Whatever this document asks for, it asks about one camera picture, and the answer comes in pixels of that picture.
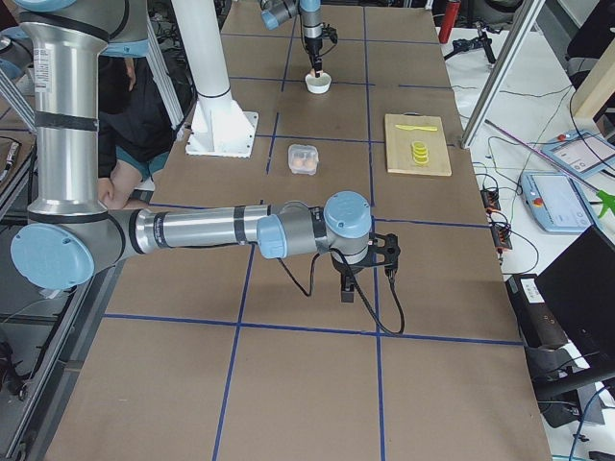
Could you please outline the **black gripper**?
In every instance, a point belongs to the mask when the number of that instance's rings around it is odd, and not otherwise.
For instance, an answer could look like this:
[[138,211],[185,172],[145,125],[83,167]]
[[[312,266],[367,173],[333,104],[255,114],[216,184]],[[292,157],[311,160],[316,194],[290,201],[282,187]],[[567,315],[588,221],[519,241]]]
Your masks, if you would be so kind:
[[352,303],[355,298],[354,276],[365,268],[373,266],[373,261],[367,255],[359,262],[351,263],[350,258],[338,249],[330,249],[333,268],[340,274],[340,301]]
[[319,37],[307,37],[306,38],[306,51],[309,59],[312,61],[312,69],[315,70],[317,78],[320,78],[323,71],[321,52],[322,38]]

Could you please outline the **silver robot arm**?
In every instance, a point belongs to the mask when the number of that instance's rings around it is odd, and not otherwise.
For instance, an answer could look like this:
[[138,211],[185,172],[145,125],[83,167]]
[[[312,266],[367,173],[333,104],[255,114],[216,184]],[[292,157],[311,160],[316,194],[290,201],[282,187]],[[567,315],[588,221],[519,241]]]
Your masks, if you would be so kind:
[[66,289],[116,262],[159,249],[256,244],[266,258],[330,254],[353,275],[374,262],[367,201],[342,191],[324,206],[235,206],[194,212],[109,210],[98,198],[98,59],[147,53],[143,1],[24,1],[34,44],[38,194],[13,238],[12,262],[31,283]]
[[323,46],[324,23],[320,0],[265,0],[260,1],[261,19],[268,30],[274,30],[285,21],[298,16],[303,43],[308,54],[314,76],[322,74],[321,49]]

